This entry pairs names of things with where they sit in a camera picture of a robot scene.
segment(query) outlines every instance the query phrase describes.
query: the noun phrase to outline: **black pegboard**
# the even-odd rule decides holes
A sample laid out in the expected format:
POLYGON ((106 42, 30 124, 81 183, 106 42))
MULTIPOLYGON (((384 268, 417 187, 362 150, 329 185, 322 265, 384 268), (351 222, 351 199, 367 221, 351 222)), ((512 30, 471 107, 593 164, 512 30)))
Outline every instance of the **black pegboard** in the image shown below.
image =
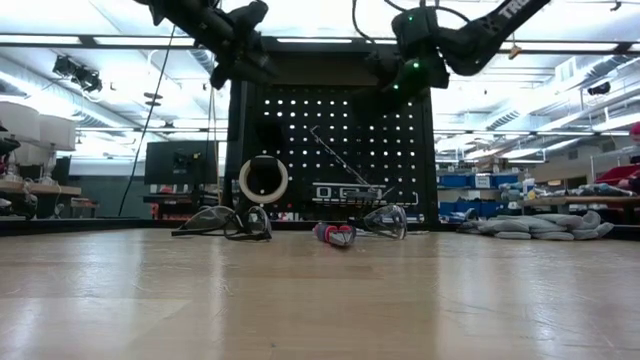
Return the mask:
POLYGON ((314 141, 309 130, 318 126, 316 134, 369 184, 384 186, 382 192, 393 188, 387 203, 405 204, 408 213, 426 213, 424 149, 432 144, 424 140, 425 108, 409 103, 400 112, 358 123, 349 104, 355 90, 276 85, 257 91, 250 106, 253 116, 244 124, 243 161, 272 155, 287 166, 290 176, 287 193, 277 204, 266 205, 267 210, 319 211, 314 209, 313 183, 357 184, 314 141))

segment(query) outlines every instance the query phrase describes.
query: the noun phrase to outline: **white tape roll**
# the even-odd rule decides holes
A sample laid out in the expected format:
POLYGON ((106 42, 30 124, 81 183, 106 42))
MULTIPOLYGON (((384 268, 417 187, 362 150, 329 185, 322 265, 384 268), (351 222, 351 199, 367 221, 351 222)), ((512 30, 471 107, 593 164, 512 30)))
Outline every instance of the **white tape roll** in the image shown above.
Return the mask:
MULTIPOLYGON (((256 158, 273 158, 273 156, 259 155, 256 156, 256 158)), ((247 179, 249 178, 249 172, 251 171, 251 160, 242 165, 242 168, 240 169, 240 179, 238 180, 240 182, 240 190, 247 199, 258 204, 270 204, 278 201, 282 195, 284 195, 285 191, 287 191, 287 186, 289 185, 289 173, 287 172, 286 166, 284 166, 280 160, 276 159, 276 161, 278 162, 278 170, 280 170, 282 180, 280 181, 280 186, 278 186, 276 191, 269 195, 258 195, 249 189, 247 179)))

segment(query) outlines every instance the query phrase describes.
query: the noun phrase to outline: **wooden floor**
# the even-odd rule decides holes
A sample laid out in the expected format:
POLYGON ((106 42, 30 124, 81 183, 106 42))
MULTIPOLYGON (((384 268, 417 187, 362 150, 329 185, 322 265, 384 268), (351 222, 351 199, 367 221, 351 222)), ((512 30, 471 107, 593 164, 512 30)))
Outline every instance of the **wooden floor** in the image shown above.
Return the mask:
POLYGON ((0 238, 0 359, 640 359, 639 243, 168 235, 0 238))

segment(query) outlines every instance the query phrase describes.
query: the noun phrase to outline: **computer monitor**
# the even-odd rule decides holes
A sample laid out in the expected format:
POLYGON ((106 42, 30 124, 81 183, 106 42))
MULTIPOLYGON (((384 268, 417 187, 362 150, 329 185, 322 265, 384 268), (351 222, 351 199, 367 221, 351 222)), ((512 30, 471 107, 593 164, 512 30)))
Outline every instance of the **computer monitor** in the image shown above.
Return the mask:
POLYGON ((147 144, 145 184, 217 183, 215 141, 163 141, 147 144))

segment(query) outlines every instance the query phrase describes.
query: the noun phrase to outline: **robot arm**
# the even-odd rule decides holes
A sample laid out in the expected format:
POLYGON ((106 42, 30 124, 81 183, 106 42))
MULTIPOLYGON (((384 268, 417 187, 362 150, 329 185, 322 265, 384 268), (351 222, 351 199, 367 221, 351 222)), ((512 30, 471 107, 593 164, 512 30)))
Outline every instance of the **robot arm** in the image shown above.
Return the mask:
POLYGON ((153 24, 165 18, 171 20, 195 39, 195 46, 203 46, 216 55, 217 66, 211 85, 222 88, 228 79, 267 83, 276 69, 255 31, 269 7, 262 1, 252 1, 229 13, 217 8, 209 0, 135 0, 149 6, 153 24))
POLYGON ((457 30, 438 25, 436 11, 456 13, 451 9, 420 6, 402 12, 391 23, 400 57, 393 65, 377 55, 368 58, 368 68, 378 78, 378 85, 374 91, 354 96, 354 112, 360 118, 375 117, 422 98, 429 87, 446 89, 449 73, 445 63, 458 75, 477 74, 509 35, 549 2, 506 0, 457 30))

